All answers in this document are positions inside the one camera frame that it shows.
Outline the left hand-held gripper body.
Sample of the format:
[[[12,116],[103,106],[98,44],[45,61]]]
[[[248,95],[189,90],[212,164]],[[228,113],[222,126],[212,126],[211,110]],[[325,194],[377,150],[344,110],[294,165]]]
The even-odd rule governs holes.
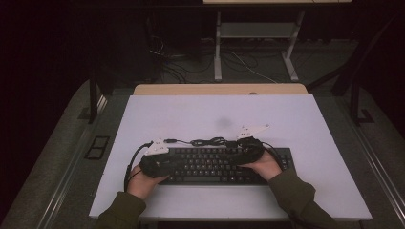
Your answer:
[[[139,166],[149,177],[166,177],[173,173],[169,148],[161,138],[154,140],[147,148]]]

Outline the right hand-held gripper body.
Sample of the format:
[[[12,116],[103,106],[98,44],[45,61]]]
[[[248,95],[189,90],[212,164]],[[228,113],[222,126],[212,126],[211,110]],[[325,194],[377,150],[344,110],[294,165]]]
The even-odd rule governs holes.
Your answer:
[[[269,128],[269,125],[243,126],[235,141],[228,142],[228,159],[231,164],[243,165],[257,161],[264,153],[263,143],[254,136]]]

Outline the black computer keyboard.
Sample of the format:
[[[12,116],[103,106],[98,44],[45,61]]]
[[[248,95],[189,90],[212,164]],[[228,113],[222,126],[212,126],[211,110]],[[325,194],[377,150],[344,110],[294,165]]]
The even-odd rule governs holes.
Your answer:
[[[252,169],[234,164],[229,157],[245,153],[243,148],[170,148],[181,164],[161,185],[266,185]]]

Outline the person's right hand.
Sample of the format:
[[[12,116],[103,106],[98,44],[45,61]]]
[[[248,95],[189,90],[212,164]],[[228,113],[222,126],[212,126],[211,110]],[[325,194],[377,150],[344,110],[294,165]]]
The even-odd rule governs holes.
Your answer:
[[[282,173],[282,169],[276,162],[275,158],[268,152],[263,153],[255,162],[243,164],[243,167],[252,169],[266,181],[269,181]]]

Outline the person's left hand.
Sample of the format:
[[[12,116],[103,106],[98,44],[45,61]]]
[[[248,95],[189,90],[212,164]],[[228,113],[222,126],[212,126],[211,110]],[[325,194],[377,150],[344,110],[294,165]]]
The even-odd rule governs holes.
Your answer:
[[[126,192],[142,200],[146,200],[154,188],[167,179],[167,177],[149,177],[138,165],[131,171],[130,178]]]

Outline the white metal desk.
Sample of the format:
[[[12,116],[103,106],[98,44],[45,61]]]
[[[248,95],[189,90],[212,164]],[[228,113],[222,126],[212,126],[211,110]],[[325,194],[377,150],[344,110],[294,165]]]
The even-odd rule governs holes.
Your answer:
[[[219,7],[241,7],[243,10],[258,7],[263,10],[265,7],[330,7],[344,6],[352,0],[202,0],[205,6]],[[291,55],[297,41],[302,23],[305,17],[304,10],[298,10],[294,20],[288,22],[224,22],[223,10],[216,12],[216,33],[214,51],[214,80],[221,82],[222,58],[221,41],[223,38],[286,38],[287,48],[281,52],[283,62],[288,72],[288,77],[292,81],[298,81],[299,77],[291,62]]]

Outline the black floor outlet frame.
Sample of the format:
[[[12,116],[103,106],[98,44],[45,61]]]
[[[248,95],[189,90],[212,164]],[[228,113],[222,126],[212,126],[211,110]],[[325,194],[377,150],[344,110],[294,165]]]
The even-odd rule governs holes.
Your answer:
[[[102,159],[108,146],[109,140],[110,137],[108,137],[107,135],[97,135],[84,157],[90,160]]]

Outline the aluminium floor rail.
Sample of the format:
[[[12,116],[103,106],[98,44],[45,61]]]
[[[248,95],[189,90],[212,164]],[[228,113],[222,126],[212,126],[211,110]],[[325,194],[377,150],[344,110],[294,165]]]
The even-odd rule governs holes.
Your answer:
[[[371,142],[366,138],[365,134],[356,125],[351,125],[351,128],[356,135],[358,142],[361,144],[363,154],[371,166],[378,183],[394,208],[398,218],[403,224],[405,224],[405,197],[400,194],[397,187],[394,185],[394,182],[390,178],[386,168],[383,166],[381,160],[377,156],[376,150],[373,148]]]
[[[89,123],[90,97],[69,102],[37,161],[41,185],[48,192],[35,229],[50,229],[73,183],[77,164],[94,125]]]

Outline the black metal frame stand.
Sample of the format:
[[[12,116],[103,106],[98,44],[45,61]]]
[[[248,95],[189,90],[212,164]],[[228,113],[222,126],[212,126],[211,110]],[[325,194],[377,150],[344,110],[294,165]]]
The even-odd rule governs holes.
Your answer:
[[[352,56],[336,70],[333,70],[322,76],[320,79],[309,83],[306,86],[306,89],[308,91],[314,90],[325,82],[336,78],[331,92],[334,96],[343,96],[347,90],[351,90],[349,114],[352,121],[356,125],[359,125],[361,123],[361,118],[358,117],[361,79],[359,71],[365,66],[366,60],[370,56],[370,53],[378,40],[395,21],[399,14],[399,11],[392,13],[374,23],[372,22],[373,18],[371,16],[364,15],[362,22],[360,23],[360,26],[364,31],[361,32],[359,43],[354,49]]]

